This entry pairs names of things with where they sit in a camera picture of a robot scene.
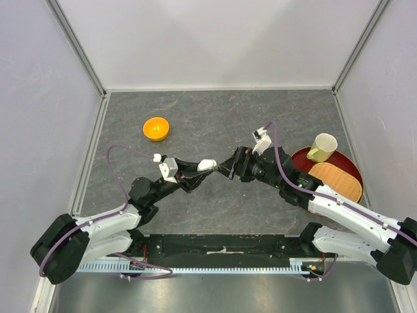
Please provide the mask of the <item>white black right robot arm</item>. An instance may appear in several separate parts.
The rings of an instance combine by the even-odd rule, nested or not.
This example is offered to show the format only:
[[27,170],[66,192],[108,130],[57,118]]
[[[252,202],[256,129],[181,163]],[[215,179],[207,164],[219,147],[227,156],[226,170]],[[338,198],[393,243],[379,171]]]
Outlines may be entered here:
[[258,180],[277,188],[289,204],[325,216],[350,232],[311,224],[298,240],[299,251],[308,257],[319,251],[362,260],[386,278],[409,285],[416,272],[416,221],[400,221],[381,215],[347,199],[310,174],[295,168],[281,147],[262,154],[238,147],[218,171],[243,183]]

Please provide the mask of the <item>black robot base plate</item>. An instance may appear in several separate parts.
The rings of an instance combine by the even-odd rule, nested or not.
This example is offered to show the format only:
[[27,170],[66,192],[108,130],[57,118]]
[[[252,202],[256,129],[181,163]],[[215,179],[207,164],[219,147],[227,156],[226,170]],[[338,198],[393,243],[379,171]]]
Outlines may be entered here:
[[291,258],[334,257],[297,235],[242,234],[142,235],[123,254],[162,267],[200,269],[287,267]]

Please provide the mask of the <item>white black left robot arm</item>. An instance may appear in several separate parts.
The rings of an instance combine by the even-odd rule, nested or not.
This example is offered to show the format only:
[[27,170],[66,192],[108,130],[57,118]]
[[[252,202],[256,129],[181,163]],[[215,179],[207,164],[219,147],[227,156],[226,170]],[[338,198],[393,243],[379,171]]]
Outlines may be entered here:
[[178,189],[192,192],[217,167],[213,159],[198,163],[155,155],[161,178],[138,177],[119,207],[84,218],[58,216],[30,250],[39,274],[52,284],[72,276],[80,265],[108,254],[137,256],[143,249],[138,228],[158,212],[156,202]]

